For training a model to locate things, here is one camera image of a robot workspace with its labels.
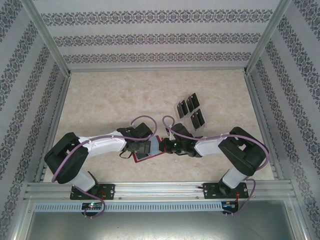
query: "floral border stripe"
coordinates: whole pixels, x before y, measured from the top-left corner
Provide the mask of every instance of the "floral border stripe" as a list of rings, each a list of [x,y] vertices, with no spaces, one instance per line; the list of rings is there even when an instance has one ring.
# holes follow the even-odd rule
[[[279,56],[279,53],[272,41],[269,41],[265,46],[265,50],[272,62],[273,69],[276,72],[279,82],[284,90],[284,95],[288,100],[291,107],[292,114],[295,117],[300,133],[302,134],[302,139],[305,142],[305,146],[308,148],[308,152],[311,155],[311,160],[313,160],[313,165],[317,169],[317,174],[320,175],[320,143],[315,137],[315,132],[309,124],[309,119],[306,116],[304,107],[302,106],[293,83],[287,73],[287,70]]]
[[[251,52],[161,52],[64,55],[67,64],[248,61]]]
[[[47,26],[156,23],[267,23],[271,9],[149,10],[42,13]]]
[[[46,88],[43,92],[43,96],[40,102],[40,105],[37,110],[37,114],[33,121],[33,125],[31,127],[31,131],[27,138],[27,142],[25,144],[25,148],[23,150],[23,154],[21,156],[21,160],[19,162],[19,166],[16,170],[14,181],[12,182],[12,186],[9,190],[9,195],[7,197],[7,201],[4,204],[4,211],[1,213],[0,218],[0,239],[6,239],[6,234],[9,231],[10,223],[12,221],[13,212],[17,207],[17,201],[19,199],[19,195],[21,193],[21,188],[23,182],[26,178],[26,173],[30,164],[30,160],[33,155],[33,151],[35,149],[35,145],[37,143],[37,138],[39,136],[46,111],[48,109],[48,105],[50,102],[51,95],[53,93],[53,89],[55,87],[57,77],[59,75],[60,69],[57,63],[53,65],[53,69],[50,73],[50,77],[48,79]],[[63,83],[61,85],[59,96],[62,90]]]
[[[19,0],[7,0],[0,10],[0,43],[5,38],[7,32],[16,20],[18,13],[22,9]]]
[[[313,99],[316,100],[315,104],[318,105],[318,109],[320,110],[319,73],[316,71],[313,62],[308,57],[308,54],[302,46],[302,43],[299,41],[297,34],[285,16],[281,19],[277,28],[282,35],[291,56],[294,58],[295,64],[300,70],[310,93],[312,93]]]
[[[260,80],[262,82],[265,94],[268,98],[268,102],[270,104],[273,117],[276,121],[277,128],[279,130],[279,134],[281,136],[281,140],[284,145],[284,149],[287,153],[288,160],[292,167],[292,172],[296,177],[296,181],[298,183],[299,190],[301,191],[301,196],[303,197],[303,202],[306,206],[306,210],[309,213],[309,218],[312,221],[312,226],[315,229],[315,233],[318,238],[320,238],[320,213],[319,208],[316,206],[316,198],[313,197],[313,192],[310,190],[310,183],[307,181],[306,172],[302,167],[302,163],[300,158],[297,154],[297,150],[295,148],[295,144],[292,141],[290,136],[290,132],[287,127],[287,123],[283,116],[283,113],[280,109],[279,102],[277,100],[276,94],[271,86],[271,82],[269,76],[267,75],[265,66],[263,65],[261,58],[258,60],[257,64],[255,65]]]
[[[305,21],[310,26],[316,39],[320,41],[320,7],[314,0],[294,0]]]
[[[276,158],[278,159],[283,178],[286,179],[286,174],[285,174],[285,172],[283,170],[283,167],[282,167],[282,164],[280,162],[279,154],[278,154],[278,151],[277,151],[277,148],[276,148],[276,144],[275,144],[274,138],[272,136],[272,132],[271,132],[271,129],[270,129],[270,126],[269,126],[269,123],[268,123],[267,116],[265,114],[264,106],[262,105],[259,93],[258,93],[257,88],[256,88],[254,76],[251,73],[250,73],[250,76],[251,76],[251,79],[252,79],[252,83],[253,83],[257,98],[258,98],[260,106],[261,106],[261,110],[262,110],[262,114],[263,114],[263,117],[264,117],[264,120],[265,120],[266,127],[268,128],[268,131],[269,131],[269,135],[270,135],[270,138],[271,138],[271,141],[272,141],[272,145],[273,145],[273,148],[274,148],[274,152],[275,152]]]
[[[260,33],[177,33],[56,36],[58,47],[143,44],[256,44]]]
[[[37,161],[35,174],[34,174],[34,176],[33,176],[33,181],[34,181],[34,182],[36,181],[36,177],[37,177],[37,174],[38,174],[38,171],[39,171],[40,163],[41,163],[41,161],[43,160],[43,155],[44,155],[44,154],[47,154],[47,153],[45,152],[45,147],[46,147],[46,145],[47,145],[47,140],[48,140],[48,137],[49,137],[49,133],[50,133],[50,129],[51,129],[51,124],[52,124],[53,121],[54,121],[54,117],[55,117],[55,114],[56,114],[56,109],[57,109],[57,106],[58,106],[58,103],[59,103],[59,99],[60,99],[60,95],[61,95],[61,91],[62,91],[62,89],[63,89],[63,87],[64,87],[64,84],[65,84],[65,81],[67,80],[67,78],[68,78],[67,76],[64,77],[64,79],[63,79],[63,81],[62,81],[62,84],[61,84],[61,87],[60,87],[60,90],[59,90],[59,94],[58,94],[58,98],[57,98],[57,100],[56,100],[56,102],[55,102],[55,105],[54,105],[54,112],[53,112],[53,114],[52,114],[52,117],[51,117],[51,120],[50,120],[50,124],[49,124],[49,127],[48,127],[48,131],[46,132],[46,136],[45,136],[45,139],[44,139],[44,141],[43,141],[43,146],[42,146],[41,154],[40,154],[40,157],[39,157],[39,159],[38,159],[38,161]]]
[[[36,26],[32,21],[28,24],[26,30],[23,33],[22,38],[20,39],[14,54],[9,60],[9,63],[6,65],[3,74],[0,79],[0,111],[6,103],[9,93],[13,83],[16,81],[16,77],[21,70],[23,63],[26,60],[26,57],[29,53],[31,46],[38,35]]]
[[[6,165],[11,157],[11,152],[13,147],[16,145],[16,140],[21,130],[21,126],[25,121],[25,117],[29,110],[31,101],[35,94],[36,88],[40,81],[41,75],[44,71],[45,65],[49,58],[50,51],[46,45],[41,49],[41,52],[36,60],[34,68],[31,72],[31,75],[28,79],[28,82],[23,90],[23,94],[19,101],[12,122],[9,124],[9,128],[6,131],[7,135],[3,139],[3,143],[0,148],[0,180],[3,178],[3,174],[6,171]]]

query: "aluminum frame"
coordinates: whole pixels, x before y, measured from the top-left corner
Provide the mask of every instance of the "aluminum frame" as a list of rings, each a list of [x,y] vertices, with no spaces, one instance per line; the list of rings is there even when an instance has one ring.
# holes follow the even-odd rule
[[[64,76],[68,76],[70,73],[70,69],[68,68],[68,65],[61,54],[53,36],[50,34],[44,20],[42,19],[40,13],[38,12],[33,0],[21,0],[21,3],[30,16],[32,22],[36,26],[36,29],[40,33],[43,41],[47,45],[48,49],[50,50],[50,53],[53,55],[54,60],[59,65],[60,69],[63,72]]]
[[[116,182],[114,200],[108,203],[214,203],[228,199],[205,199],[198,187],[203,181],[189,182]],[[11,240],[24,240],[32,225],[35,208],[39,203],[88,203],[90,200],[70,200],[71,185],[57,183],[30,182],[26,187],[23,203]],[[248,191],[253,188],[247,182]],[[302,217],[295,191],[290,180],[257,180],[251,201],[281,200],[285,204],[287,215],[296,240],[309,240],[310,236]]]

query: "black card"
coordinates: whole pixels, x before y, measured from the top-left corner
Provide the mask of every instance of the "black card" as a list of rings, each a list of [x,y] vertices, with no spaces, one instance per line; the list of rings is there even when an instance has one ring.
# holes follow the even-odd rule
[[[196,116],[197,116],[197,118],[198,118],[198,121],[199,121],[200,126],[202,126],[203,124],[206,123],[205,117],[204,117],[204,115],[203,115],[203,113],[202,113],[201,108],[200,108],[198,111],[196,111],[195,114],[196,114]]]
[[[197,98],[196,93],[192,94],[192,95],[190,96],[190,98],[191,98],[191,101],[192,101],[192,104],[193,104],[194,109],[196,109],[197,107],[200,106],[200,103],[199,103],[199,100],[198,100],[198,98]]]
[[[192,122],[194,129],[197,130],[198,128],[200,128],[200,123],[199,123],[199,120],[197,118],[196,113],[192,114],[190,118],[191,118],[191,122]]]
[[[181,103],[179,102],[179,104],[176,106],[176,109],[178,110],[178,114],[179,114],[179,118],[183,118],[184,117],[184,111],[182,110],[181,107]]]
[[[183,100],[182,102],[180,102],[180,104],[181,104],[181,108],[182,108],[182,111],[183,111],[183,115],[187,115],[188,114],[188,108],[187,108],[186,101]]]
[[[194,104],[191,101],[191,97],[189,96],[188,99],[186,100],[186,104],[188,106],[189,112],[192,113],[192,111],[195,109]]]

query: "gray metal panel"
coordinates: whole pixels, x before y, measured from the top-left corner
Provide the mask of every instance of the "gray metal panel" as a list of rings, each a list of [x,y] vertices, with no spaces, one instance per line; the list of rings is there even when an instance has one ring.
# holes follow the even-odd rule
[[[235,217],[217,212],[35,212],[29,240],[293,240],[282,201],[253,201]]]

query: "red object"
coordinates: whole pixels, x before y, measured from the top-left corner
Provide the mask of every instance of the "red object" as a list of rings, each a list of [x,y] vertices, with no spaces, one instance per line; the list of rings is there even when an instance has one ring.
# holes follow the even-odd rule
[[[158,140],[159,143],[161,142],[160,137],[159,137],[158,135],[156,136],[156,139]],[[133,153],[132,155],[133,155],[134,162],[137,164],[137,163],[141,163],[141,162],[143,162],[143,161],[145,161],[145,160],[147,160],[147,159],[151,159],[151,158],[154,158],[154,157],[156,157],[156,156],[159,156],[159,155],[161,155],[161,154],[164,154],[164,152],[161,152],[161,153],[158,153],[158,154],[152,155],[152,156],[147,156],[146,158],[143,158],[143,159],[141,159],[141,160],[138,160],[138,159],[137,159],[137,156],[136,156],[135,153]]]

